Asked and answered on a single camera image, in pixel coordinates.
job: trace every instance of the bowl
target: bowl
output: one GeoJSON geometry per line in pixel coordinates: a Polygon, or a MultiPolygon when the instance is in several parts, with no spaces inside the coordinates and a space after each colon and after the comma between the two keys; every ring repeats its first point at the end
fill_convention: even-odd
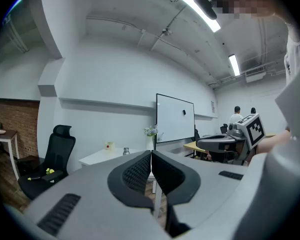
{"type": "Polygon", "coordinates": [[[5,134],[6,131],[5,130],[0,130],[0,134],[5,134]]]}

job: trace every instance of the white cube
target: white cube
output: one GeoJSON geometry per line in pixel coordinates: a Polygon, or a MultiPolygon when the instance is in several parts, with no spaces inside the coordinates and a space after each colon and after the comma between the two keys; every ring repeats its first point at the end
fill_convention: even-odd
{"type": "Polygon", "coordinates": [[[236,128],[242,130],[243,135],[246,136],[250,150],[266,137],[259,114],[247,115],[236,122],[236,128]]]}

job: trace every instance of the whiteboard frame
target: whiteboard frame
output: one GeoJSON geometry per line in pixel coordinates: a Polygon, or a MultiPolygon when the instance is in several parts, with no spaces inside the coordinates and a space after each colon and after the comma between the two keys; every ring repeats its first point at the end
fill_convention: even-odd
{"type": "Polygon", "coordinates": [[[157,134],[156,134],[156,135],[155,135],[155,138],[154,138],[154,149],[156,150],[157,144],[168,143],[168,142],[177,142],[177,141],[181,141],[181,140],[186,140],[186,139],[194,138],[194,137],[195,137],[195,134],[196,134],[195,104],[193,104],[192,102],[183,100],[183,99],[179,99],[179,98],[175,98],[175,97],[171,97],[171,96],[167,96],[167,95],[163,95],[163,94],[157,93],[157,94],[155,95],[155,124],[156,124],[156,125],[158,124],[158,95],[192,104],[192,106],[193,106],[193,136],[190,136],[190,137],[187,137],[187,138],[180,138],[180,139],[174,139],[174,140],[168,140],[168,141],[157,142],[157,134]]]}

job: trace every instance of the brick wall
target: brick wall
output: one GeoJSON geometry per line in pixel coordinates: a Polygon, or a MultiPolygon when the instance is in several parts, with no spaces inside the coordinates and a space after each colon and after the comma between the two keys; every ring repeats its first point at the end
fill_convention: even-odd
{"type": "MultiPolygon", "coordinates": [[[[16,130],[20,158],[38,156],[37,121],[39,101],[0,99],[0,122],[3,129],[16,130]]],[[[12,142],[16,156],[15,142],[12,142]]]]}

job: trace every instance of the white table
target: white table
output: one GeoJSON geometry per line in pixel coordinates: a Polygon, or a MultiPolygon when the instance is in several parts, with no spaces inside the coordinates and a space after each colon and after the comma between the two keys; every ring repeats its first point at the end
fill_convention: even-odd
{"type": "MultiPolygon", "coordinates": [[[[142,151],[142,150],[129,149],[130,154],[137,153],[140,151],[142,151]]],[[[93,153],[89,156],[86,156],[86,157],[80,159],[79,163],[81,164],[81,167],[91,166],[94,164],[98,164],[98,163],[105,162],[105,161],[108,161],[108,160],[111,160],[114,158],[121,157],[123,155],[123,152],[124,152],[124,149],[118,148],[118,147],[115,148],[114,150],[102,149],[96,153],[93,153]]],[[[159,184],[157,184],[157,181],[152,172],[149,175],[149,179],[153,180],[152,193],[155,193],[153,216],[155,218],[158,218],[160,204],[161,204],[162,189],[160,188],[159,184]]]]}
{"type": "Polygon", "coordinates": [[[18,140],[17,140],[17,131],[16,130],[5,130],[5,134],[0,134],[0,142],[7,142],[8,143],[8,149],[9,149],[9,155],[10,155],[10,160],[13,168],[14,175],[16,177],[16,180],[19,179],[19,174],[16,168],[15,160],[14,160],[14,155],[12,153],[12,144],[11,141],[14,139],[14,144],[15,144],[15,152],[16,156],[18,159],[20,159],[19,156],[19,151],[18,151],[18,140]]]}

